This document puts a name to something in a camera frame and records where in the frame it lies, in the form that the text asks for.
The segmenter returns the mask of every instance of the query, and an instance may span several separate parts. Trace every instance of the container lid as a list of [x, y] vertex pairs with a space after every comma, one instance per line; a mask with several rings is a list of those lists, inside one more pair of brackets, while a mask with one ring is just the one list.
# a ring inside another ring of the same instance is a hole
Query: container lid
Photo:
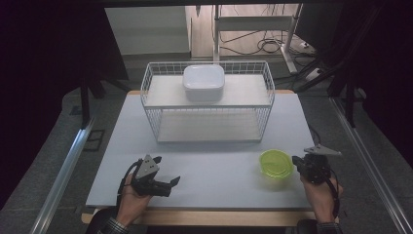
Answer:
[[189, 90], [221, 89], [225, 84], [224, 69], [220, 65], [190, 65], [183, 71], [183, 86]]
[[289, 155], [277, 149], [263, 152], [259, 158], [261, 172], [273, 178], [285, 178], [292, 173], [292, 162]]

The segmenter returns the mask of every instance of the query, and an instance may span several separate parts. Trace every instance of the plaid sleeve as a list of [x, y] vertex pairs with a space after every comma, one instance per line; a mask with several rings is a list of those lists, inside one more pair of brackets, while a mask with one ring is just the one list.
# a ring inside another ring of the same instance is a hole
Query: plaid sleeve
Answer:
[[319, 234], [343, 234], [340, 225], [335, 222], [318, 223], [317, 232]]
[[99, 230], [97, 234], [128, 234], [129, 229], [115, 220], [113, 217], [109, 219], [103, 229]]

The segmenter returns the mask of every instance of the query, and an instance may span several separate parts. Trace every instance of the wire rack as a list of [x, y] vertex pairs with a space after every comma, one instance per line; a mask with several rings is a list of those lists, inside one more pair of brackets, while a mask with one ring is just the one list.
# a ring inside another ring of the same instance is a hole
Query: wire rack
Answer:
[[[223, 67], [222, 100], [186, 99], [183, 72], [195, 64]], [[141, 86], [142, 105], [157, 142], [260, 141], [274, 96], [266, 61], [150, 62]]]

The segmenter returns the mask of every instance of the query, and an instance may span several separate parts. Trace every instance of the white wall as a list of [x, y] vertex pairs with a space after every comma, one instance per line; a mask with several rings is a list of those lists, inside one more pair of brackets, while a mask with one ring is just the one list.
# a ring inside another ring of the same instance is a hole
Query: white wall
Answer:
[[122, 55], [189, 52], [185, 7], [105, 10]]

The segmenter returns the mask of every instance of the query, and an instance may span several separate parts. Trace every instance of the translucent green bowl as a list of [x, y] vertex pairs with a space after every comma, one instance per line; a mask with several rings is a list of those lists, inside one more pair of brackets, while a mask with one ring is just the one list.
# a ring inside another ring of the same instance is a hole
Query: translucent green bowl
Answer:
[[291, 157], [277, 149], [270, 149], [259, 157], [261, 172], [272, 178], [286, 178], [292, 173]]

